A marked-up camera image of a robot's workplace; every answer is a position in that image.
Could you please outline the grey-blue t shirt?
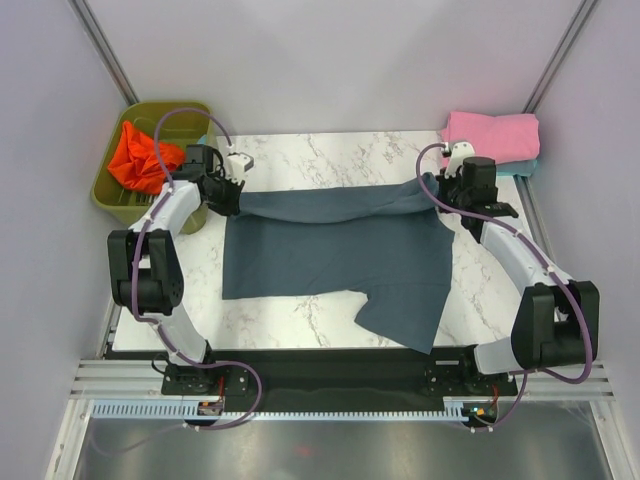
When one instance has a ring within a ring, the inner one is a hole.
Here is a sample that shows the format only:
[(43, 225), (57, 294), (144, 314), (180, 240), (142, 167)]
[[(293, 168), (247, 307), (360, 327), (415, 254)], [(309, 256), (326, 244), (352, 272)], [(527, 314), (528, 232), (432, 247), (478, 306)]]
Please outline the grey-blue t shirt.
[(226, 222), (225, 300), (351, 291), (357, 325), (431, 352), (452, 283), (453, 232), (425, 174), (403, 184), (246, 192)]

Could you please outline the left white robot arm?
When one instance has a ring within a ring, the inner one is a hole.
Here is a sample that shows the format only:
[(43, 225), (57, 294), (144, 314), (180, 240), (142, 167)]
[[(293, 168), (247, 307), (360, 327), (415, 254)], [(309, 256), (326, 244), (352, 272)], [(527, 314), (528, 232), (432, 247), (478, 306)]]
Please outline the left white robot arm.
[(143, 216), (107, 238), (115, 303), (153, 330), (171, 363), (187, 366), (185, 382), (198, 393), (215, 389), (220, 371), (205, 360), (210, 346), (182, 304), (185, 281), (174, 238), (202, 206), (221, 216), (239, 214), (240, 195), (253, 166), (253, 157), (246, 153), (224, 156), (209, 145), (189, 145), (185, 163), (168, 174)]

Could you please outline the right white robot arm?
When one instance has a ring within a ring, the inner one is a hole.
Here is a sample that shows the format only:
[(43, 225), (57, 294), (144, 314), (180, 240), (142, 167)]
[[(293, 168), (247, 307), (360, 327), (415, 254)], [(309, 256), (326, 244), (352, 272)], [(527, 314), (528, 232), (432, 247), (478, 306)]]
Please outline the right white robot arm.
[(498, 199), (496, 165), (486, 157), (451, 160), (437, 177), (442, 211), (456, 213), (477, 243), (500, 263), (521, 295), (509, 337), (475, 346), (474, 359), (458, 368), (467, 392), (483, 392), (494, 374), (584, 367), (597, 356), (600, 295), (591, 281), (576, 281), (532, 240), (515, 209)]

